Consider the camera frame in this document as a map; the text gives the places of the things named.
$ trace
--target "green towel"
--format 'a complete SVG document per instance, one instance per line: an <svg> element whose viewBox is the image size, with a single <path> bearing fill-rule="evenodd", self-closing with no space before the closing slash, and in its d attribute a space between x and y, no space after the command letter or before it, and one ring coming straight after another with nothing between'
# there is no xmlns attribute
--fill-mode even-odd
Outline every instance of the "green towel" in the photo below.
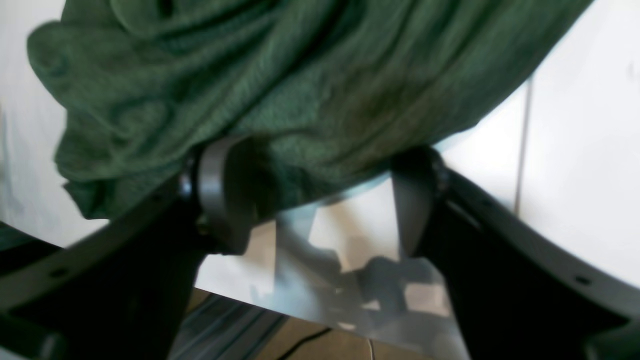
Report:
<svg viewBox="0 0 640 360"><path fill-rule="evenodd" d="M56 162L85 217L118 216L227 134L259 140L274 210L474 126L589 3L67 0L28 53L68 111Z"/></svg>

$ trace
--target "green cloth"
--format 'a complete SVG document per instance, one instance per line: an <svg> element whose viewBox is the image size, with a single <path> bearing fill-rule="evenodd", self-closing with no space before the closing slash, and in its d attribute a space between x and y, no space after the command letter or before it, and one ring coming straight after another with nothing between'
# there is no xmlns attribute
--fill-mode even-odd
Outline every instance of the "green cloth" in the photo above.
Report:
<svg viewBox="0 0 640 360"><path fill-rule="evenodd" d="M28 40L68 110L56 153L88 218L113 218L194 144L259 139L273 209L474 126L589 0L67 0Z"/></svg>

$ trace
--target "screw hole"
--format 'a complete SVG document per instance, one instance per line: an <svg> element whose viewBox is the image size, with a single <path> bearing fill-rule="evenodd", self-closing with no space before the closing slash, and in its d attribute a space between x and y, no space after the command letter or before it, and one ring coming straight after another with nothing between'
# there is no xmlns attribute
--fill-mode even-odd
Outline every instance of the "screw hole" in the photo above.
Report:
<svg viewBox="0 0 640 360"><path fill-rule="evenodd" d="M52 272L49 273L49 276L53 277L53 278L58 278L58 277L63 277L65 275L67 275L69 273L69 269L68 268L59 268L57 270L53 270Z"/></svg>
<svg viewBox="0 0 640 360"><path fill-rule="evenodd" d="M591 280L587 279L586 277L582 277L582 276L576 276L575 280L585 286L589 286L591 285Z"/></svg>

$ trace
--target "black metal frame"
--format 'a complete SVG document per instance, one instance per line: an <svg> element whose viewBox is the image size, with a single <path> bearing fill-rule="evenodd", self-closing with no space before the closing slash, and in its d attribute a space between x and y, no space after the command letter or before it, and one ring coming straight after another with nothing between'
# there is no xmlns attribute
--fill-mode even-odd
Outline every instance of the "black metal frame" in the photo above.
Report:
<svg viewBox="0 0 640 360"><path fill-rule="evenodd" d="M252 156L248 138L213 143L122 218L0 277L0 346L45 360L166 358L203 258L246 249ZM395 157L392 177L402 243L443 273L472 358L640 353L640 290L536 234L429 148Z"/></svg>

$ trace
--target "black cable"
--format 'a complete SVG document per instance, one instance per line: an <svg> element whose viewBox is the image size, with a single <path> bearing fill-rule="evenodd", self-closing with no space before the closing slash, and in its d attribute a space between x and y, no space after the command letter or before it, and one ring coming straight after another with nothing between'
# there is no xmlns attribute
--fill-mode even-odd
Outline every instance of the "black cable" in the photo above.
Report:
<svg viewBox="0 0 640 360"><path fill-rule="evenodd" d="M319 331L315 334L307 336L306 338L303 338L302 340L298 341L295 345L293 345L293 347L291 347L286 353L282 354L282 356L280 356L278 360L285 360L289 358L289 356L293 355L293 353L296 352L296 350L300 348L302 345L308 343L309 341L318 339L319 337L321 337L322 335L326 335L330 331L331 329L327 327L325 330Z"/></svg>

